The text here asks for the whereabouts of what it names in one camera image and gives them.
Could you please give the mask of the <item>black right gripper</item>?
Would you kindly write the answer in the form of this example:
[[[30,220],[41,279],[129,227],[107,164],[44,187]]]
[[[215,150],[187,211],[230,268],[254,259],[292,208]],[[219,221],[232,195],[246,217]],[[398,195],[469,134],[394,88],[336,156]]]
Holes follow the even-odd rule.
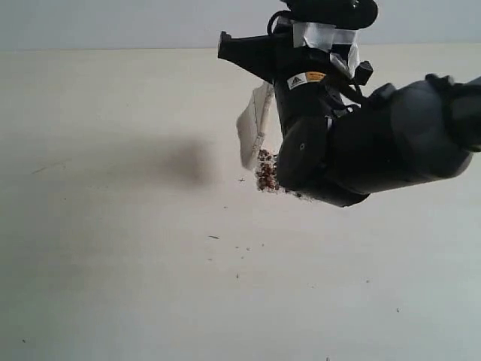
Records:
[[[222,31],[217,57],[237,65],[262,79],[263,86],[277,83],[287,89],[310,89],[324,86],[329,77],[338,76],[330,53],[308,46],[294,46],[291,20],[267,24],[267,35],[233,38]]]

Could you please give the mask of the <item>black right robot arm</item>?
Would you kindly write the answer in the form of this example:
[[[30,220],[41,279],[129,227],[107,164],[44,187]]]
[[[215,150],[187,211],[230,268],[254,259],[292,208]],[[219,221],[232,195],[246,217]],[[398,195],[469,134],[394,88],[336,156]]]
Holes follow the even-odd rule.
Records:
[[[259,187],[349,207],[459,176],[480,150],[480,81],[428,74],[363,95],[373,73],[356,31],[279,19],[268,34],[219,37],[218,57],[262,80],[237,119]]]

